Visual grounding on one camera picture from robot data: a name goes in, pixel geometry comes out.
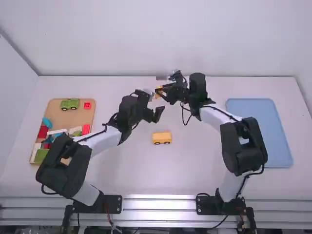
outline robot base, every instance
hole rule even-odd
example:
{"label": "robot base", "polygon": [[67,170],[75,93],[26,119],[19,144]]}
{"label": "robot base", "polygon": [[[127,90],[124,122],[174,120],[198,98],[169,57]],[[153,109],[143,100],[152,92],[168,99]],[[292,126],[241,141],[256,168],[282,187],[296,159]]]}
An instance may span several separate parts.
{"label": "robot base", "polygon": [[122,196],[104,195],[99,192],[98,198],[92,206],[86,206],[81,202],[74,201],[74,213],[99,213],[99,214],[120,214],[122,206]]}
{"label": "robot base", "polygon": [[198,194],[196,196],[198,215],[246,215],[246,204],[243,197],[224,202],[217,189],[215,196]]}

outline yellow toy car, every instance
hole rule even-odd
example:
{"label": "yellow toy car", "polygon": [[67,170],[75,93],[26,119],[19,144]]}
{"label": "yellow toy car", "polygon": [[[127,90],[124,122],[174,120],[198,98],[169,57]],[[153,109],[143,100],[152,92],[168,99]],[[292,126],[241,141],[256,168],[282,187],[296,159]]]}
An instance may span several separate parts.
{"label": "yellow toy car", "polygon": [[152,140],[155,145],[159,145],[161,143],[168,145],[172,142],[172,134],[171,132],[153,133]]}

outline toy block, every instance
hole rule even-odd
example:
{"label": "toy block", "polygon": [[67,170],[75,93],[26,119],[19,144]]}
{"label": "toy block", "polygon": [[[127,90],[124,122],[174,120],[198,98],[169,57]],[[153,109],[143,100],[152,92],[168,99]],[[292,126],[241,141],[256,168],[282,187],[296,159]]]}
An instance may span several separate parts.
{"label": "toy block", "polygon": [[57,137],[59,137],[60,135],[62,135],[63,133],[55,133],[54,135],[53,135],[53,137],[54,137],[54,139],[55,138],[57,138]]}
{"label": "toy block", "polygon": [[40,129],[39,129],[39,132],[38,132],[38,136],[37,138],[43,138],[45,139],[47,137],[47,132],[48,132],[48,127],[45,126],[45,125],[41,125],[40,126]]}
{"label": "toy block", "polygon": [[47,135],[54,135],[56,133],[66,133],[66,132],[67,132],[67,129],[64,128],[64,129],[60,129],[60,130],[49,131],[49,132],[47,132]]}
{"label": "toy block", "polygon": [[74,128],[70,128],[68,130],[68,134],[72,135],[74,132],[77,132],[77,131],[82,131],[82,126],[77,126],[77,127],[74,127]]}
{"label": "toy block", "polygon": [[90,133],[90,125],[89,124],[84,124],[82,127],[82,135],[86,135]]}
{"label": "toy block", "polygon": [[35,143],[34,144],[33,151],[32,151],[32,154],[31,154],[31,157],[29,160],[30,163],[35,163],[36,153],[37,153],[37,150],[40,148],[41,148],[41,143]]}
{"label": "toy block", "polygon": [[90,110],[91,109],[91,103],[90,102],[85,102],[84,105],[83,105],[83,108],[85,110]]}
{"label": "toy block", "polygon": [[42,118],[42,122],[44,123],[45,126],[48,127],[48,129],[52,129],[53,128],[53,124],[52,124],[52,122],[48,118],[43,117]]}
{"label": "toy block", "polygon": [[65,158],[62,157],[62,158],[60,159],[60,162],[63,163],[63,164],[65,164],[65,165],[67,165],[67,166],[69,165],[69,163],[70,163],[71,161],[72,161],[72,158],[71,158],[71,157],[69,157],[68,159],[65,159]]}
{"label": "toy block", "polygon": [[48,135],[48,138],[44,139],[41,143],[52,143],[52,142],[53,142],[52,135]]}
{"label": "toy block", "polygon": [[34,163],[42,163],[44,158],[46,157],[47,153],[49,152],[49,149],[38,149]]}
{"label": "toy block", "polygon": [[52,145],[51,143],[44,143],[44,144],[43,144],[43,148],[44,148],[44,149],[50,149],[50,148],[51,148],[51,145]]}
{"label": "toy block", "polygon": [[73,137],[80,137],[82,136],[82,131],[75,131],[73,134],[72,134]]}

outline table surface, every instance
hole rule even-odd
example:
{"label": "table surface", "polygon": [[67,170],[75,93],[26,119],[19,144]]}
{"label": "table surface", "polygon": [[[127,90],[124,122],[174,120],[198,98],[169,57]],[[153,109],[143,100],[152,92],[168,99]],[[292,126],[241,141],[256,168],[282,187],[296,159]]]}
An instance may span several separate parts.
{"label": "table surface", "polygon": [[[250,199],[312,199],[309,186],[312,119],[296,80],[292,77],[206,77],[206,80],[209,97],[222,108],[229,98],[271,98],[284,128],[293,166],[266,169],[263,175],[250,178],[243,195]],[[123,96],[134,89],[153,89],[163,83],[155,77],[41,78],[1,175],[0,196],[45,196],[35,181],[37,167],[29,164],[29,155],[50,99],[94,98],[97,108],[93,131],[96,131],[117,111]],[[142,121],[125,143],[94,157],[86,180],[104,193],[122,195],[214,193],[226,170],[219,133],[195,118],[183,126],[178,103],[171,106],[157,99],[149,104],[151,108],[160,105],[166,106],[160,122]],[[152,133],[165,130],[172,132],[172,144],[154,146]]]}

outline toy car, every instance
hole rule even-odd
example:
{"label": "toy car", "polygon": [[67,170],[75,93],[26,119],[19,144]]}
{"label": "toy car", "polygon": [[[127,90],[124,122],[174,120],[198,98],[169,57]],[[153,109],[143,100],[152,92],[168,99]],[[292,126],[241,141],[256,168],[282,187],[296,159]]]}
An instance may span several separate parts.
{"label": "toy car", "polygon": [[79,107],[79,102],[80,101],[77,98],[66,99],[60,103],[60,108],[63,111],[67,111],[69,109],[76,110]]}
{"label": "toy car", "polygon": [[171,132],[153,133],[152,140],[155,145],[159,145],[161,143],[167,145],[172,142],[172,134]]}

